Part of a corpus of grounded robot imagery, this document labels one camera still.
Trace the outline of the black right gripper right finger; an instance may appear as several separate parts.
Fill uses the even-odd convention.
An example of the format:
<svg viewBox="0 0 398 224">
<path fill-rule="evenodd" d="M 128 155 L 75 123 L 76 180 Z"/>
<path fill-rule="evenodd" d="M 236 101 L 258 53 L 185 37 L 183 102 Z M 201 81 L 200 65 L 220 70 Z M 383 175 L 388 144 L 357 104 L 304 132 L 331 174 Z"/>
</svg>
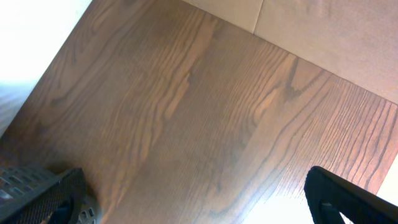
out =
<svg viewBox="0 0 398 224">
<path fill-rule="evenodd" d="M 397 223 L 397 206 L 313 166 L 307 173 L 305 196 L 314 223 Z"/>
</svg>

